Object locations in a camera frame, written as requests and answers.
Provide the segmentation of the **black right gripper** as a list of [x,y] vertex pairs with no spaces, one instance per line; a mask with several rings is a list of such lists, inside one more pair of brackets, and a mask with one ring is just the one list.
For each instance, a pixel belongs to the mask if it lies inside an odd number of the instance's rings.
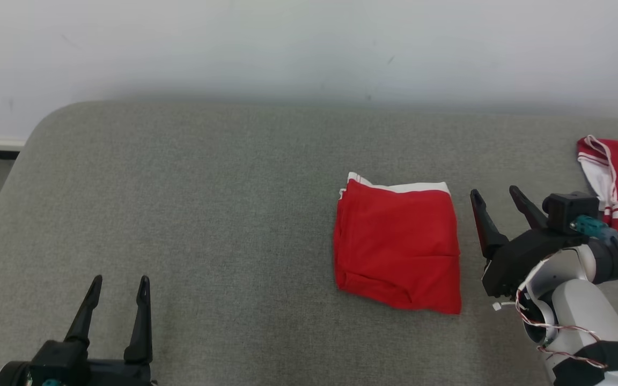
[[568,247],[586,244],[590,237],[562,234],[547,227],[547,216],[516,185],[509,193],[517,210],[524,215],[530,230],[509,240],[491,219],[486,202],[478,190],[471,190],[470,201],[481,247],[487,259],[482,284],[488,296],[511,296],[528,273],[543,259]]

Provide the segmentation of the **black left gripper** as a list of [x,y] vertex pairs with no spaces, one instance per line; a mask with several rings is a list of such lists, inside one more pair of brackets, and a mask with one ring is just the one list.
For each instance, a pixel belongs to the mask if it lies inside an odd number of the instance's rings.
[[142,276],[137,312],[123,361],[89,359],[89,328],[103,278],[93,278],[63,342],[47,340],[30,361],[11,361],[0,369],[0,385],[154,385],[150,279]]

